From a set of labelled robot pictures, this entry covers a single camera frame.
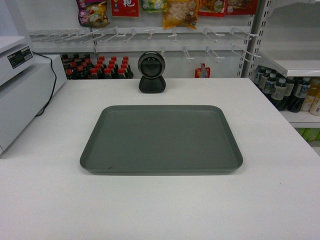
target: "snack bag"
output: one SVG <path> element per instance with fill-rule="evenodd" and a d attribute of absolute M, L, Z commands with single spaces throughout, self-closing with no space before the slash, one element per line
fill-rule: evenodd
<path fill-rule="evenodd" d="M 163 28 L 179 25 L 196 29 L 199 0 L 167 0 L 168 11 L 163 13 Z"/>
<path fill-rule="evenodd" d="M 251 15 L 257 10 L 258 0 L 227 0 L 226 15 Z"/>
<path fill-rule="evenodd" d="M 210 78 L 210 67 L 206 67 L 204 63 L 201 63 L 201 67 L 195 69 L 194 77 L 196 79 Z"/>
<path fill-rule="evenodd" d="M 142 0 L 142 9 L 149 13 L 167 11 L 166 0 Z"/>
<path fill-rule="evenodd" d="M 111 0 L 113 17 L 139 17 L 139 0 Z"/>
<path fill-rule="evenodd" d="M 199 16 L 224 17 L 226 10 L 225 0 L 200 0 Z"/>
<path fill-rule="evenodd" d="M 83 27 L 103 28 L 110 23 L 107 18 L 107 1 L 76 0 L 78 4 L 78 20 Z"/>

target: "black cable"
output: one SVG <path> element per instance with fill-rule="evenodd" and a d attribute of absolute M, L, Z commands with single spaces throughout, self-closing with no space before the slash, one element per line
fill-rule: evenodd
<path fill-rule="evenodd" d="M 34 51 L 33 51 L 33 53 L 34 53 L 34 54 L 37 54 L 37 55 L 39 55 L 39 56 L 41 56 L 41 57 L 43 57 L 43 58 L 50 59 L 51 70 L 52 70 L 52 72 L 53 72 L 53 74 L 54 74 L 54 83 L 53 83 L 53 88 L 52 88 L 52 92 L 51 92 L 50 98 L 49 98 L 48 102 L 47 102 L 47 103 L 43 106 L 43 108 L 41 109 L 41 112 L 39 112 L 37 115 L 35 115 L 36 117 L 39 117 L 39 116 L 41 116 L 41 115 L 45 112 L 45 109 L 47 108 L 47 106 L 48 106 L 49 103 L 51 102 L 51 99 L 52 99 L 52 97 L 53 97 L 53 95 L 54 95 L 55 88 L 56 88 L 57 75 L 56 75 L 55 70 L 54 70 L 54 67 L 53 67 L 53 61 L 52 61 L 52 59 L 51 59 L 50 57 L 45 56 L 45 55 L 42 55 L 42 54 L 37 53 L 37 52 L 34 52 Z"/>

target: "countertop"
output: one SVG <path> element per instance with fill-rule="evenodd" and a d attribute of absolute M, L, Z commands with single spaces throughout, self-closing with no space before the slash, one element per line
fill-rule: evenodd
<path fill-rule="evenodd" d="M 0 155 L 1 240 L 315 240 L 320 157 L 248 78 L 69 80 Z M 223 175 L 93 175 L 80 156 L 112 105 L 213 105 L 243 156 Z"/>

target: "plastic tray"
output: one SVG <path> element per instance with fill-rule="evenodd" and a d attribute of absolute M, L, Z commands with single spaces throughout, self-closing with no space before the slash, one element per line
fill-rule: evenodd
<path fill-rule="evenodd" d="M 107 107 L 80 158 L 106 175 L 228 173 L 242 163 L 223 112 L 211 105 Z"/>

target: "store shelf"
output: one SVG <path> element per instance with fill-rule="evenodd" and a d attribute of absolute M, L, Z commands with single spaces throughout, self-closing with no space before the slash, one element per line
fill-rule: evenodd
<path fill-rule="evenodd" d="M 315 116 L 308 111 L 290 112 L 281 111 L 281 114 L 294 128 L 320 128 L 320 116 Z"/>
<path fill-rule="evenodd" d="M 277 8 L 285 7 L 296 3 L 314 4 L 316 2 L 320 2 L 320 0 L 272 0 L 268 11 L 268 17 L 271 16 L 273 11 Z"/>
<path fill-rule="evenodd" d="M 320 77 L 320 49 L 262 50 L 257 65 L 277 70 L 285 77 Z"/>

